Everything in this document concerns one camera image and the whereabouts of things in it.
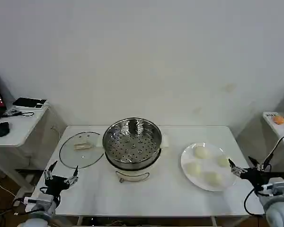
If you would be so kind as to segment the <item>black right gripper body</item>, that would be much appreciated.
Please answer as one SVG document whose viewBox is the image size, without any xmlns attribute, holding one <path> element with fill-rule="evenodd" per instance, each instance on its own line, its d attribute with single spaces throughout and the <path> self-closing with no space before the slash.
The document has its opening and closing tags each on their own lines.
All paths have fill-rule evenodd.
<svg viewBox="0 0 284 227">
<path fill-rule="evenodd" d="M 267 172 L 259 171 L 256 168 L 244 168 L 240 178 L 248 180 L 254 189 L 263 189 L 262 185 L 268 184 Z"/>
</svg>

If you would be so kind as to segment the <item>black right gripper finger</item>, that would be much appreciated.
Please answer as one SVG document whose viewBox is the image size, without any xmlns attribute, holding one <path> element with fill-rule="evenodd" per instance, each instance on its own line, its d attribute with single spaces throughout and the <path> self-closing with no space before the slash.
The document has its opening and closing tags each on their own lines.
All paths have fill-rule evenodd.
<svg viewBox="0 0 284 227">
<path fill-rule="evenodd" d="M 259 163 L 256 159 L 252 158 L 251 156 L 248 156 L 248 159 L 252 163 L 252 165 L 258 170 L 258 171 L 264 171 L 263 164 Z"/>
<path fill-rule="evenodd" d="M 231 159 L 228 159 L 228 162 L 231 168 L 231 172 L 237 177 L 240 177 L 243 173 L 243 169 L 241 167 L 236 166 Z"/>
</svg>

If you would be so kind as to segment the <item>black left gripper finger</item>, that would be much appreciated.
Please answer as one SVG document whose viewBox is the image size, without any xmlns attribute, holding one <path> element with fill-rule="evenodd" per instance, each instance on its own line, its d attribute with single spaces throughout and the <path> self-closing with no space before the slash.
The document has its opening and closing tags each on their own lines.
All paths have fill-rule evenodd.
<svg viewBox="0 0 284 227">
<path fill-rule="evenodd" d="M 73 175 L 69 178 L 67 178 L 66 180 L 64 180 L 64 182 L 66 184 L 75 184 L 78 181 L 78 166 L 76 166 L 76 169 L 73 173 Z"/>
<path fill-rule="evenodd" d="M 44 170 L 45 180 L 53 180 L 57 177 L 57 176 L 52 174 L 53 169 L 55 168 L 56 164 L 57 164 L 57 161 L 55 161 L 53 164 L 51 164 L 48 169 Z"/>
</svg>

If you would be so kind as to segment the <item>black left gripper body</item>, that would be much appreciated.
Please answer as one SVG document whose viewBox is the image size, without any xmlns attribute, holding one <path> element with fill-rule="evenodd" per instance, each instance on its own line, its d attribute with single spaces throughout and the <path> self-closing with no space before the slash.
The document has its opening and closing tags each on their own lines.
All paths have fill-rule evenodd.
<svg viewBox="0 0 284 227">
<path fill-rule="evenodd" d="M 70 184 L 65 182 L 67 178 L 61 176 L 52 176 L 52 178 L 45 179 L 45 185 L 47 187 L 45 193 L 52 196 L 59 196 L 64 190 L 69 189 Z"/>
</svg>

